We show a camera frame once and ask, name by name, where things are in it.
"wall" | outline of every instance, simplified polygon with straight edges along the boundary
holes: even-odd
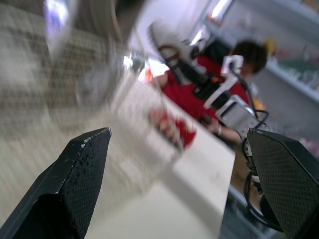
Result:
[[[236,0],[224,19],[224,26],[227,28],[235,28],[242,20],[251,22],[252,28],[256,29],[262,38],[275,37],[278,48],[288,49],[297,55],[302,53],[305,45],[308,52],[314,56],[319,56],[319,47],[302,38],[302,35],[291,32],[280,24],[273,22],[271,18],[255,12],[249,8],[249,5],[242,4]]]
[[[137,33],[147,53],[159,56],[149,40],[148,26],[155,20],[162,19],[168,23],[181,39],[185,40],[194,30],[203,9],[210,2],[207,12],[212,12],[218,0],[150,0],[144,6],[137,21]],[[140,49],[136,34],[133,32],[130,46]]]

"shelf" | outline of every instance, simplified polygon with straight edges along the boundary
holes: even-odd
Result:
[[[237,0],[310,44],[319,42],[319,14],[291,0]]]
[[[225,30],[222,28],[217,27],[214,23],[210,22],[209,20],[205,20],[204,24],[206,28],[216,36],[216,38],[224,41],[230,47],[234,47],[237,39],[235,35],[225,34]],[[312,100],[319,103],[319,92],[314,91],[307,85],[303,84],[302,82],[297,81],[291,74],[285,71],[283,68],[278,66],[278,64],[273,61],[269,60],[266,65],[266,70],[276,75],[278,78],[282,79],[283,81],[287,82],[289,85],[293,86],[304,95],[308,96]]]

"cable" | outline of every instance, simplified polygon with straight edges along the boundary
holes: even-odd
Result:
[[[248,99],[249,99],[249,102],[250,102],[250,105],[251,105],[251,108],[253,109],[253,112],[254,112],[254,115],[256,117],[256,119],[259,119],[258,118],[258,114],[257,114],[257,111],[256,111],[256,106],[255,106],[255,103],[253,101],[253,97],[252,97],[252,94],[250,92],[250,89],[246,83],[246,81],[239,75],[237,74],[235,71],[234,71],[234,63],[231,62],[229,64],[229,70],[231,73],[233,73],[239,80],[240,84],[244,87],[246,93],[247,93],[247,96],[248,96]]]
[[[260,122],[258,123],[258,125],[256,125],[256,127],[254,128],[258,128],[259,126],[261,126],[262,124],[265,123],[265,120],[269,117],[269,112],[268,111],[264,111],[264,110],[256,110],[256,112],[260,112],[260,113],[264,113],[265,116],[263,117],[262,120],[260,120]],[[246,144],[247,138],[244,138],[243,142],[242,142],[242,146],[241,146],[241,150],[244,154],[244,157],[246,158],[247,162],[250,164],[249,158],[245,152],[245,144]],[[279,232],[283,232],[282,228],[277,225],[274,224],[273,222],[269,221],[268,219],[266,219],[263,215],[261,215],[256,209],[255,207],[251,204],[250,200],[249,200],[249,194],[250,194],[250,184],[251,184],[251,178],[252,178],[252,172],[250,172],[246,178],[245,184],[244,184],[244,197],[247,203],[247,209],[249,211],[249,213],[261,224],[274,229],[276,231]]]
[[[255,207],[251,204],[251,202],[249,201],[249,192],[250,192],[250,183],[251,183],[251,177],[252,177],[252,173],[249,173],[246,181],[245,181],[245,185],[244,185],[244,196],[247,202],[247,208],[249,210],[249,212],[254,216],[254,218],[259,221],[261,224],[274,229],[276,231],[279,232],[283,232],[282,228],[277,225],[274,224],[273,222],[269,221],[268,219],[266,219],[264,216],[262,216],[256,209]]]

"orange object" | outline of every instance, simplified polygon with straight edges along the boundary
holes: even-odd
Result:
[[[150,69],[150,67],[148,67],[145,71],[145,82],[146,83],[149,83],[153,78],[153,74],[152,74],[152,71]]]
[[[257,110],[265,110],[265,106],[259,99],[254,98],[253,101]]]

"table surface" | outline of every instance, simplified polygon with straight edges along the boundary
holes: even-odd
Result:
[[[219,238],[235,153],[169,99],[165,101],[169,111],[197,128],[193,145],[159,185],[91,225],[87,238],[106,234],[121,239]]]

